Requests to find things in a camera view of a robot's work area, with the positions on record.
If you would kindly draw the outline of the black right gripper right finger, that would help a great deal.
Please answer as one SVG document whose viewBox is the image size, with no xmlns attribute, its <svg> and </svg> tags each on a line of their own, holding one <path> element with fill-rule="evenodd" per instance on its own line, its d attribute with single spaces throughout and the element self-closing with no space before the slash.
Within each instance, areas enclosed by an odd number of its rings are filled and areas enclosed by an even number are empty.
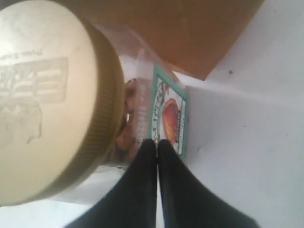
<svg viewBox="0 0 304 228">
<path fill-rule="evenodd" d="M 157 147 L 166 228 L 257 228 L 258 223 L 206 188 L 167 140 Z"/>
</svg>

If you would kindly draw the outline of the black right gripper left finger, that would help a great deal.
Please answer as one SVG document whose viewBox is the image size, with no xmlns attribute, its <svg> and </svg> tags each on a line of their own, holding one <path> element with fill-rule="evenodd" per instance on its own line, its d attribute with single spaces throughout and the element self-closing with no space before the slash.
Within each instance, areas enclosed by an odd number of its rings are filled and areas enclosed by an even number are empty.
<svg viewBox="0 0 304 228">
<path fill-rule="evenodd" d="M 116 185 L 69 228 L 154 228 L 156 226 L 156 145 L 151 139 Z"/>
</svg>

